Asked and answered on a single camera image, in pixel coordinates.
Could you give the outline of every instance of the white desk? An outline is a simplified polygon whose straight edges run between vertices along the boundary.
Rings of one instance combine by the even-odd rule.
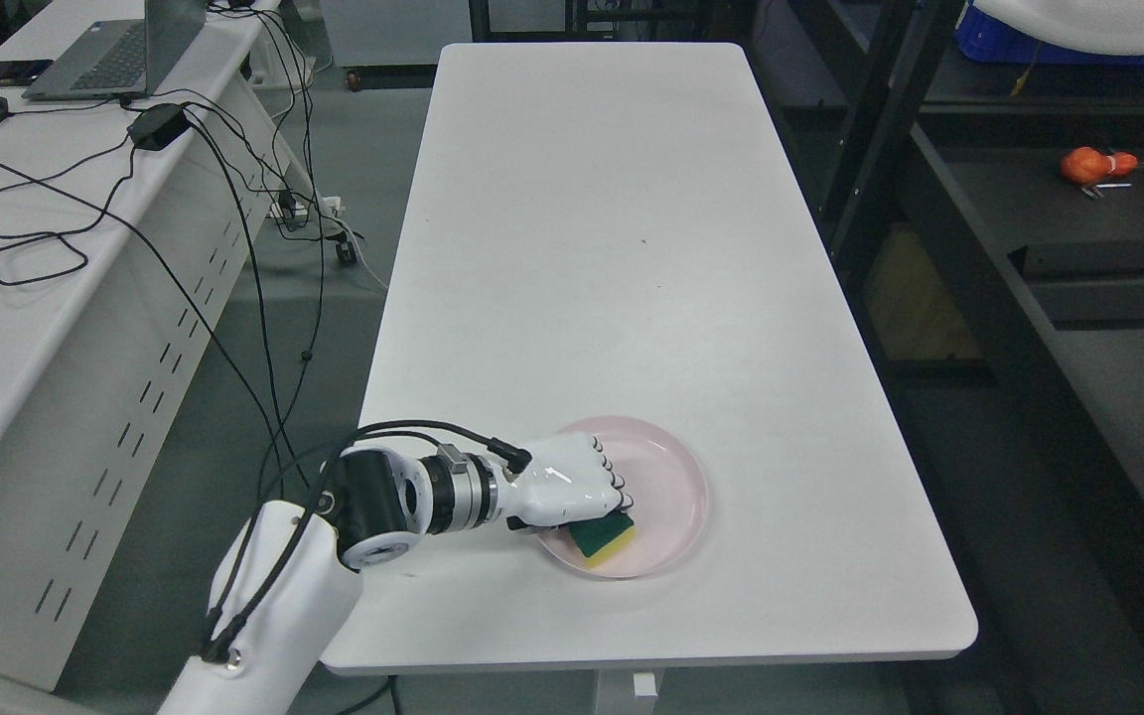
[[[440,56],[362,422],[594,415],[704,466],[693,553],[573,574],[505,525],[366,571],[339,674],[947,658],[976,619],[744,55]]]
[[[141,6],[57,0],[0,48],[0,59],[56,57],[95,19],[137,17]],[[210,18],[158,92],[189,87],[219,101],[268,154],[271,121],[237,73],[260,31],[256,18]],[[0,95],[14,110],[57,108],[23,102],[18,89]],[[197,96],[169,98],[184,100]],[[0,160],[46,176],[116,145],[132,119],[116,104],[13,117],[0,125]],[[216,119],[207,125],[245,180],[261,185],[254,159]],[[55,184],[101,204],[127,170],[127,154],[124,148]],[[15,181],[0,170],[0,185]],[[257,230],[268,201],[243,193]],[[153,240],[214,325],[246,247],[228,185],[194,132],[160,153],[136,154],[135,177],[112,209]],[[93,217],[38,186],[0,194],[0,232],[69,230]],[[54,688],[208,340],[162,268],[119,223],[72,240],[89,267],[0,286],[0,696],[15,692],[17,704],[29,694],[5,678]],[[19,276],[66,261],[50,244],[8,263]]]

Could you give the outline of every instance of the laptop keyboard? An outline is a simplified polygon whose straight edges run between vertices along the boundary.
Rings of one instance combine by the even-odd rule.
[[[144,76],[146,49],[144,23],[127,27],[95,67],[87,70],[70,89],[116,89],[136,85]]]

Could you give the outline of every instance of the gray floor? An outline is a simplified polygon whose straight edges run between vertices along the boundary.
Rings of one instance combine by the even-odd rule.
[[[303,31],[304,45],[319,49],[319,27]],[[272,110],[287,103],[286,92],[267,90],[263,98]],[[430,92],[350,94],[342,70],[332,67],[318,77],[312,98],[320,190],[342,196],[344,217],[367,238],[366,257],[387,280]],[[291,112],[287,136],[301,135],[301,114]],[[287,402],[312,333],[321,285],[318,247],[286,244],[264,230],[259,259],[275,370]],[[337,268],[332,251],[323,294],[320,337],[289,422],[292,438],[303,445],[355,424],[381,321],[381,289],[362,270]],[[265,395],[257,326],[259,302],[246,270],[219,335]],[[916,446],[947,467],[935,475],[942,484],[931,493],[951,502],[942,513],[948,516],[945,529],[953,524],[948,539],[967,565],[967,580],[974,579],[984,628],[979,643],[953,661],[927,665],[676,669],[666,676],[659,714],[1144,712],[1144,660],[1131,634],[1115,623],[1088,557],[1072,551],[1072,525],[1055,519],[1051,494],[1035,488],[1035,459],[1007,406],[991,389],[908,390],[903,404],[925,435]],[[59,696],[101,712],[154,712],[196,646],[208,581],[253,506],[264,444],[248,395],[210,349],[64,670]],[[1017,510],[1035,515],[1035,532],[1020,531],[1026,522],[1002,519]],[[1057,612],[1046,611],[1044,598],[1036,596],[1048,591],[1057,594]],[[318,668],[291,712],[336,712],[379,683],[336,678]],[[400,683],[410,715],[590,710],[587,672],[407,675]],[[387,700],[368,709],[390,710]]]

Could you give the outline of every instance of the smartphone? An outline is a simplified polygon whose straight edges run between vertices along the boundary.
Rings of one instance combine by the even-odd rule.
[[[29,87],[50,63],[50,59],[0,61],[0,87]]]

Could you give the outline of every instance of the green sponge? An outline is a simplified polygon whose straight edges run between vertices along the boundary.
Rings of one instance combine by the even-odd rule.
[[[635,521],[622,511],[601,516],[589,522],[572,522],[569,524],[575,547],[585,556],[586,567],[594,569],[621,551],[630,540],[635,539]]]

